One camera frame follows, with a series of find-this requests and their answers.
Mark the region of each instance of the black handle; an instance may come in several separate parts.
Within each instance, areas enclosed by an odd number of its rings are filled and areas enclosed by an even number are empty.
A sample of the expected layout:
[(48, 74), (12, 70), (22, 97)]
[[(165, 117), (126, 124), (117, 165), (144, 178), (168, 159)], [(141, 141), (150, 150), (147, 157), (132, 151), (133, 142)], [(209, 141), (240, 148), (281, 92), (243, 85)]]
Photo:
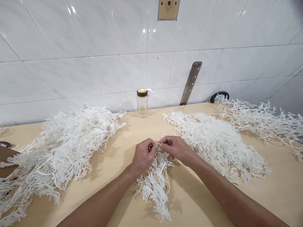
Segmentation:
[(211, 97), (211, 100), (210, 100), (211, 103), (214, 103), (214, 102), (215, 102), (215, 98), (217, 97), (217, 95), (224, 95), (225, 98), (226, 98), (227, 100), (229, 100), (229, 94), (228, 94), (226, 91), (219, 91), (219, 92), (215, 93), (215, 94)]

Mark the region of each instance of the wooden block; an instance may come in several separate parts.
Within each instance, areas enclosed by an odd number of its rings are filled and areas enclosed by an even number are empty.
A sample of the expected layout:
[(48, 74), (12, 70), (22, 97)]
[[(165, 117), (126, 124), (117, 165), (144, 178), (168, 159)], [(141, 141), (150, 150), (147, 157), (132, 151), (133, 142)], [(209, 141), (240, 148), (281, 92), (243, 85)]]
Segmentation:
[(159, 0), (158, 20), (177, 20), (180, 0)]

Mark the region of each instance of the white tile wall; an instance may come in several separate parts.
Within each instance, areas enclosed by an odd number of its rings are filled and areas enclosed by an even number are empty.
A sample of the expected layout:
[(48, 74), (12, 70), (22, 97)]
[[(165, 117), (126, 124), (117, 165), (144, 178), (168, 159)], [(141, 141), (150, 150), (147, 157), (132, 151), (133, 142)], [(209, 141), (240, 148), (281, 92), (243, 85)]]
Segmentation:
[(197, 60), (198, 54), (199, 51), (175, 52), (171, 66), (169, 88), (185, 86), (192, 64)]
[(119, 54), (147, 53), (148, 0), (112, 1)]
[(0, 34), (21, 60), (54, 59), (54, 54), (22, 1), (1, 1), (0, 21)]
[(194, 61), (189, 103), (231, 98), (303, 113), (301, 0), (184, 0), (177, 21), (158, 1), (0, 0), (0, 123), (41, 121), (81, 104), (136, 110), (179, 105)]
[(22, 62), (0, 64), (0, 105), (52, 99)]
[(276, 99), (273, 99), (273, 98), (270, 98), (269, 101), (270, 101), (270, 105), (272, 107), (276, 107), (276, 114), (277, 115), (279, 115), (281, 113), (280, 108), (282, 110), (284, 110), (284, 113), (290, 112), (290, 113), (293, 113), (293, 114), (301, 114), (301, 115), (303, 113), (303, 107), (292, 105), (290, 103), (283, 102), (283, 101), (280, 101), (280, 100), (276, 100)]
[(147, 55), (147, 86), (150, 89), (167, 88), (174, 53)]
[(147, 86), (147, 54), (120, 55), (125, 91), (136, 91)]
[(0, 36), (0, 62), (20, 61), (17, 54), (10, 48), (5, 40)]
[(122, 69), (118, 55), (90, 57), (96, 80), (103, 94), (121, 93), (125, 91)]
[(24, 4), (56, 58), (87, 56), (67, 1), (24, 0)]
[(68, 2), (88, 55), (117, 55), (111, 1), (68, 0)]
[(303, 77), (294, 76), (287, 84), (285, 84), (272, 98), (287, 102), (296, 106), (303, 107)]

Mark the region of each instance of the brown bottle lid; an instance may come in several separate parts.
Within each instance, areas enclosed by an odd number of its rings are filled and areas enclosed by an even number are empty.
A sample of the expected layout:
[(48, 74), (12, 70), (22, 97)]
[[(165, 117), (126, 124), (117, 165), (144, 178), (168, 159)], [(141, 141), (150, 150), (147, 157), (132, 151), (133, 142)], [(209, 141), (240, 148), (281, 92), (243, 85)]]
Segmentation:
[(138, 89), (137, 90), (137, 96), (140, 97), (140, 98), (144, 98), (148, 95), (148, 90), (146, 89)]

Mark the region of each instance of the metal strip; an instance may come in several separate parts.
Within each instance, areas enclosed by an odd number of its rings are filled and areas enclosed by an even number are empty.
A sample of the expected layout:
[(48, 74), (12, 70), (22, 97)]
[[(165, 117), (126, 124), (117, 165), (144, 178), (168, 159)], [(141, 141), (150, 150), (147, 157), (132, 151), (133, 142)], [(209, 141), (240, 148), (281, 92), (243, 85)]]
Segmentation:
[(197, 76), (200, 72), (202, 66), (202, 62), (201, 61), (195, 61), (192, 65), (192, 69), (190, 70), (187, 82), (186, 82), (186, 86), (182, 95), (182, 99), (180, 102), (180, 106), (182, 105), (186, 105), (188, 102), (188, 99), (190, 97), (190, 94), (193, 90), (193, 86), (195, 85)]

